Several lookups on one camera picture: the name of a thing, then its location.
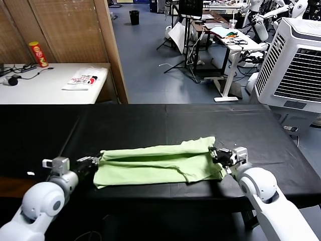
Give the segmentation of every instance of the white table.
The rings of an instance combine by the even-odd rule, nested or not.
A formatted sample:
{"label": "white table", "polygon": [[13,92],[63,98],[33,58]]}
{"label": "white table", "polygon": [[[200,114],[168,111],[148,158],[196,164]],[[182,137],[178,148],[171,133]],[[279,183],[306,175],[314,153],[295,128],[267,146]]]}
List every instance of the white table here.
{"label": "white table", "polygon": [[219,77],[207,77],[204,79],[213,79],[214,84],[216,86],[216,88],[218,89],[220,95],[222,97],[216,97],[214,98],[215,102],[226,102],[226,101],[238,101],[237,97],[229,97],[228,93],[230,91],[232,82],[233,82],[233,78],[234,78],[234,74],[238,65],[238,61],[240,58],[240,54],[242,51],[246,51],[246,50],[254,50],[254,51],[258,51],[261,50],[261,46],[258,45],[257,43],[255,43],[252,39],[250,39],[249,37],[247,37],[245,34],[243,34],[242,32],[240,32],[239,30],[236,30],[238,33],[238,38],[245,40],[248,44],[245,45],[228,45],[227,43],[230,41],[230,39],[220,39],[220,41],[230,50],[230,54],[234,55],[233,57],[233,61],[231,63],[231,68],[230,68],[230,72],[227,76],[226,79],[226,83],[225,83],[225,87],[223,90],[223,93],[221,92],[221,85],[219,83]]}
{"label": "white table", "polygon": [[203,1],[203,10],[238,10],[245,4],[236,3],[233,5],[210,5],[211,1]]}
{"label": "white table", "polygon": [[[33,79],[18,79],[16,86],[0,84],[0,104],[94,104],[106,82],[106,76],[97,80],[89,90],[62,90],[77,70],[84,67],[109,68],[108,63],[63,63],[49,64],[52,70],[43,71]],[[25,73],[19,73],[23,78],[31,78],[40,70],[37,67]]]}

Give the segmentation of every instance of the green cloth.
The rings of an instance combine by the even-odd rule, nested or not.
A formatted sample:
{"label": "green cloth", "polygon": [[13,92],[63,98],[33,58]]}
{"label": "green cloth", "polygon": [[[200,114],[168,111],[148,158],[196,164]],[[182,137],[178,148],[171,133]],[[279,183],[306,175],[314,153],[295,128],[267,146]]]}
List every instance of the green cloth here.
{"label": "green cloth", "polygon": [[226,172],[220,164],[212,163],[208,150],[214,142],[215,137],[207,137],[180,145],[101,151],[103,155],[94,184],[102,188],[108,185],[221,180]]}

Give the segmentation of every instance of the blue floor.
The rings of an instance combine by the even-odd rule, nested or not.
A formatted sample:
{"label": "blue floor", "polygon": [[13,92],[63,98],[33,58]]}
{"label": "blue floor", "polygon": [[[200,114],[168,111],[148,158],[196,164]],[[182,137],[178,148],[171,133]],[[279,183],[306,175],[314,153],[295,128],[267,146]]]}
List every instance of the blue floor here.
{"label": "blue floor", "polygon": [[[195,84],[178,69],[164,74],[170,66],[159,67],[163,63],[175,65],[184,59],[178,51],[167,47],[156,50],[164,41],[165,27],[171,24],[170,17],[165,21],[163,14],[151,13],[149,5],[123,5],[110,10],[118,16],[113,26],[130,103],[214,103],[213,98],[220,96],[213,84]],[[139,25],[130,24],[130,10],[140,11]],[[225,51],[221,46],[212,47],[210,54],[202,51],[200,56],[204,61],[206,59],[202,57],[208,60],[215,57],[215,62],[220,64]],[[239,83],[245,85],[246,79]],[[249,96],[244,90],[243,96],[247,101]]]}
{"label": "blue floor", "polygon": [[[140,24],[130,24],[129,11],[140,11]],[[175,65],[184,59],[177,51],[161,47],[156,48],[164,41],[165,27],[171,24],[171,18],[165,21],[163,14],[155,14],[149,11],[149,5],[123,5],[119,9],[110,9],[118,16],[113,21],[116,41],[125,76],[129,95],[129,102],[135,104],[147,103],[213,103],[214,97],[219,93],[213,84],[196,84],[180,70],[172,70],[167,74],[163,72],[169,66],[160,64],[169,63]],[[222,63],[225,48],[212,47],[208,53],[203,51],[200,58],[203,61],[215,59],[215,63]],[[245,86],[247,77],[238,81]],[[249,95],[242,88],[243,100],[238,103],[248,103]],[[308,132],[300,136],[299,148],[308,159],[315,171],[321,176],[321,129],[309,128]],[[318,206],[302,209],[304,217],[321,239],[321,211]],[[240,220],[240,214],[234,215],[235,220]],[[239,228],[236,240],[266,240],[261,227],[256,227],[253,232],[245,233]]]}

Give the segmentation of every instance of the pringles can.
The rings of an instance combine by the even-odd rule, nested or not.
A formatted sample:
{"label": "pringles can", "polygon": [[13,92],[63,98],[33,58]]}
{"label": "pringles can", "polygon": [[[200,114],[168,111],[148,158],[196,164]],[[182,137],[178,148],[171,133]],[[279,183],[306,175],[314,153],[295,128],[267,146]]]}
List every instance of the pringles can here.
{"label": "pringles can", "polygon": [[35,57],[40,67],[47,67],[49,64],[46,60],[44,52],[41,50],[39,46],[39,42],[31,42],[29,43],[29,46],[32,48],[32,52],[35,54]]}

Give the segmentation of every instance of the black tablecloth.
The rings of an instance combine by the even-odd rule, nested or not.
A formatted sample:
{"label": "black tablecloth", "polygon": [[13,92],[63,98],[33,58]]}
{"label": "black tablecloth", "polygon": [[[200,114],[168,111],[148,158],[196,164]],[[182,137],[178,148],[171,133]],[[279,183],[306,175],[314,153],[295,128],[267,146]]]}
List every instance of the black tablecloth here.
{"label": "black tablecloth", "polygon": [[[58,155],[62,147],[63,155],[74,161],[96,155],[100,150],[172,145],[215,136],[217,147],[246,147],[250,162],[271,171],[280,189],[298,207],[316,205],[321,201],[319,176],[282,130],[272,112],[263,105],[99,104],[0,106],[0,109],[5,113],[0,124],[11,126],[4,131],[5,139],[10,142],[4,142],[2,146],[0,175],[19,176],[33,168],[37,171],[36,176],[38,173],[41,176],[39,162]],[[19,140],[20,147],[25,145],[25,148],[20,149],[20,155],[12,157],[6,150],[12,150],[15,139]],[[221,182],[92,188],[81,195],[84,199],[123,209],[146,205],[159,207],[160,203],[164,206],[179,203],[177,207],[193,204],[230,211],[251,207],[230,176]]]}

